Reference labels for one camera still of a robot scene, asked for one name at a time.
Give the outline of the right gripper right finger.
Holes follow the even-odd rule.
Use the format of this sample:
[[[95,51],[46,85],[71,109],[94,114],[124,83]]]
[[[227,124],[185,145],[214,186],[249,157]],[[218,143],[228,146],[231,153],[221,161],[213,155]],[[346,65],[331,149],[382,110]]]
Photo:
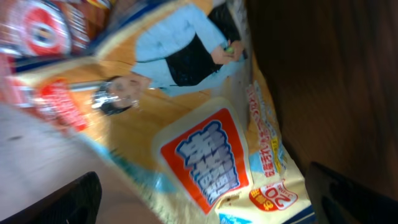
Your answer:
[[[305,187],[318,223],[397,223],[397,201],[317,162],[305,174]]]

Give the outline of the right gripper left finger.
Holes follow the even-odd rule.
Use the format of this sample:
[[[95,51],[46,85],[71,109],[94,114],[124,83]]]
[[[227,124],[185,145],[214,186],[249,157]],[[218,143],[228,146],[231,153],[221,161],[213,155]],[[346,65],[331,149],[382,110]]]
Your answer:
[[[101,198],[100,179],[90,171],[1,224],[95,224]]]

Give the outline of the yellow white snack bag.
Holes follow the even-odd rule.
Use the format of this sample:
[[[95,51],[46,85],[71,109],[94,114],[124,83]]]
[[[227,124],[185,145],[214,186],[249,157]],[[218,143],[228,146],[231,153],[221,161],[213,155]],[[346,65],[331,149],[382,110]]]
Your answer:
[[[316,220],[244,1],[2,1],[1,96],[82,134],[163,223]]]

